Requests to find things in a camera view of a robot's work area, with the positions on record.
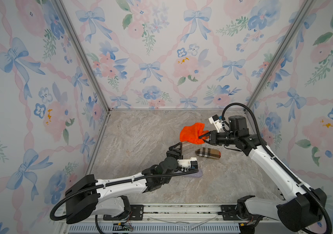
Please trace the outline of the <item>purple fabric eyeglass case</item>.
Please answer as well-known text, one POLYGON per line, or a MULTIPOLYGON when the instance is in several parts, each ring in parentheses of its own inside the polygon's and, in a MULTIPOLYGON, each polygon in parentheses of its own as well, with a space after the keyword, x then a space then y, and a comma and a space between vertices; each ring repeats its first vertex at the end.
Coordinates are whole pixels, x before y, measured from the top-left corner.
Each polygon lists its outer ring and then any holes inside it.
POLYGON ((203 176, 203 172, 198 169, 198 172, 188 175, 183 175, 183 177, 192 177, 192 178, 201 178, 203 176))

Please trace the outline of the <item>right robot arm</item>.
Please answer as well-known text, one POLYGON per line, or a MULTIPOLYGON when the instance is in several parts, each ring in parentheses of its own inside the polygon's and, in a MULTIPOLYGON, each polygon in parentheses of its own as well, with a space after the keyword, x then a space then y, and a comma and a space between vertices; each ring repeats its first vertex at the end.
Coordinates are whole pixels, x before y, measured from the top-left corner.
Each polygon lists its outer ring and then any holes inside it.
POLYGON ((306 230, 324 220, 325 232, 331 233, 332 226, 325 209, 326 194, 297 177, 260 136, 250 135, 245 117, 231 116, 228 121, 222 121, 218 115, 214 115, 209 118, 209 122, 215 126, 215 130, 200 136, 200 139, 214 146, 234 145, 237 151, 244 153, 263 169, 283 196, 282 201, 244 196, 238 199, 235 210, 222 210, 224 218, 231 216, 250 220, 247 227, 254 229, 262 218, 267 217, 280 221, 292 232, 306 230))

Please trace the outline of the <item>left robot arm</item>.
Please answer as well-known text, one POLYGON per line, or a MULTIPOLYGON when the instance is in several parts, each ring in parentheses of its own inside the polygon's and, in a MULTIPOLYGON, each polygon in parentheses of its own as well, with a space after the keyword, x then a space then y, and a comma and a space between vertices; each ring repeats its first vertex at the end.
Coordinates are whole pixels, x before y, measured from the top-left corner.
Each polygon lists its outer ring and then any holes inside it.
POLYGON ((178 160, 183 159, 181 142, 169 147, 166 158, 132 176, 118 179, 96 179, 84 176, 66 192, 66 223, 75 224, 91 215, 107 215, 121 220, 130 215, 126 195, 152 192, 168 184, 172 175, 180 171, 178 160))

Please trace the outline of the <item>brown plaid eyeglass case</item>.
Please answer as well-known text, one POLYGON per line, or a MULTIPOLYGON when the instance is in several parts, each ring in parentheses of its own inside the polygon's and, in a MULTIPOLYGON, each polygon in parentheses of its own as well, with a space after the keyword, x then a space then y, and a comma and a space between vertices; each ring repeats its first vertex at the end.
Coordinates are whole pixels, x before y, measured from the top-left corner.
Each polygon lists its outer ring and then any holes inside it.
POLYGON ((195 154, 199 157, 208 158, 208 159, 218 160, 221 158, 221 152, 219 150, 206 147, 197 149, 195 151, 195 154))

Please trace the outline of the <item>orange microfiber cloth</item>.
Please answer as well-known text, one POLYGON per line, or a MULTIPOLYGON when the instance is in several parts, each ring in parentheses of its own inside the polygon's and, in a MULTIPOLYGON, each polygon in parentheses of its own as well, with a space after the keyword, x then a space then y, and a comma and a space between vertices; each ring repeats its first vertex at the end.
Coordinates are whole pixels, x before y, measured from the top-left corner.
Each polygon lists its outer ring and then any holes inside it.
POLYGON ((205 142, 199 138, 200 136, 208 133, 208 131, 204 130, 204 128, 205 125, 200 122, 197 122, 192 126, 185 126, 180 133, 180 141, 196 145, 204 144, 205 142))

